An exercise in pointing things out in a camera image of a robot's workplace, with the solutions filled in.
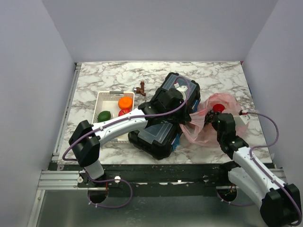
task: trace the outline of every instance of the clear plastic lid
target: clear plastic lid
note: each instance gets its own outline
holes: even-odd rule
[[[169,90],[170,88],[175,88],[174,83],[175,83],[175,79],[177,77],[178,77],[177,75],[172,74],[169,77],[169,79],[166,81],[166,83],[163,85],[162,88],[165,89],[165,90]],[[192,83],[190,79],[187,79],[187,78],[184,78],[184,79],[186,79],[188,81],[188,83],[189,83],[189,91],[190,91],[189,92],[189,97],[190,97],[193,94],[193,91],[196,88],[196,84]],[[179,84],[179,86],[186,86],[187,87],[187,84],[184,81],[184,79],[178,79],[177,80],[177,83]]]
[[[162,143],[170,131],[172,124],[165,122],[163,124],[152,125],[146,129],[140,129],[138,137],[142,140],[152,144],[152,142],[158,141]]]

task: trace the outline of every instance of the red apple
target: red apple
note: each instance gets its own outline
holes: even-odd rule
[[[129,113],[129,112],[130,112],[130,109],[123,109],[123,110],[120,110],[118,116],[120,117],[120,116],[122,116],[122,115],[124,115],[124,114],[127,114],[127,113]]]

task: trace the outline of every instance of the blue object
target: blue object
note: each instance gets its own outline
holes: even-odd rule
[[[180,136],[181,136],[181,133],[177,134],[174,142],[172,143],[172,151],[174,151],[177,146],[180,144]]]

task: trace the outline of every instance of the white wall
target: white wall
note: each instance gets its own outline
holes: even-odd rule
[[[280,0],[246,57],[243,68],[258,110],[271,116],[280,129],[270,149],[287,179],[303,197],[303,1]],[[264,119],[267,142],[275,130]]]
[[[241,61],[277,0],[43,0],[75,61]]]
[[[27,225],[74,64],[41,0],[0,7],[0,226]]]

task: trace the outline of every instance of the black metal frame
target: black metal frame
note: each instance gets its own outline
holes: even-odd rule
[[[268,168],[274,168],[272,163],[265,164]],[[105,171],[104,178],[114,179],[120,176],[127,180],[134,191],[134,196],[159,197],[159,196],[189,196],[203,195],[216,196],[216,187],[230,186],[228,182],[220,179],[221,164],[182,164],[182,165],[102,165]],[[50,163],[49,170],[57,170],[56,163]],[[64,165],[62,171],[81,171],[78,165]],[[81,174],[83,182],[78,184],[80,188],[96,187],[96,184],[87,180],[85,174]],[[178,180],[183,184],[172,184]],[[124,183],[112,182],[109,185],[110,197],[129,196],[128,186]]]

